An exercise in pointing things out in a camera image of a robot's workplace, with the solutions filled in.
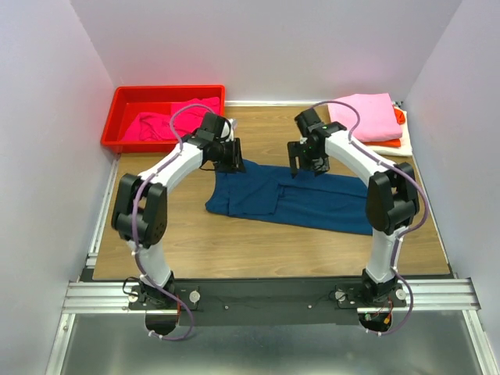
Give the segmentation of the dark blue t shirt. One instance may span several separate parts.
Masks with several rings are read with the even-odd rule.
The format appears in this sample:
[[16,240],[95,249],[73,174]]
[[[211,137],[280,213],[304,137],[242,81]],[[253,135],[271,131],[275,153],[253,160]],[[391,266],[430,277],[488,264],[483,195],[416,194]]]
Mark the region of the dark blue t shirt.
[[348,234],[372,234],[366,218],[367,187],[358,177],[318,177],[285,166],[245,160],[243,173],[217,173],[208,212]]

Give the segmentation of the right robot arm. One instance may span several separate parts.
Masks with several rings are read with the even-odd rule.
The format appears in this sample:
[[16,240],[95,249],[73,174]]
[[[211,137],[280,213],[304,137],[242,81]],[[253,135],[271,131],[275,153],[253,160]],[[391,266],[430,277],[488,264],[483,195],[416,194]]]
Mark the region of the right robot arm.
[[333,158],[347,166],[367,187],[366,217],[373,228],[373,246],[362,271],[359,297],[366,304],[387,300],[398,287],[397,261],[402,240],[420,210],[413,167],[377,156],[354,139],[339,122],[326,124],[315,109],[295,117],[299,141],[287,143],[291,175],[299,170],[319,176]]

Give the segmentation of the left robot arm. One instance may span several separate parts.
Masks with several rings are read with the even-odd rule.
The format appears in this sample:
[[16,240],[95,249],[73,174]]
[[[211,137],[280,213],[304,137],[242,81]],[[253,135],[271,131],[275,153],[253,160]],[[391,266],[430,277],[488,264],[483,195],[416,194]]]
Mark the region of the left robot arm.
[[153,167],[120,178],[112,211],[112,228],[131,249],[139,281],[161,298],[174,299],[185,309],[196,309],[200,292],[187,293],[184,303],[174,295],[174,275],[163,253],[167,230],[168,198],[190,173],[207,162],[222,173],[244,172],[241,141],[234,136],[237,122],[207,112],[201,126],[192,134],[178,138],[173,151]]

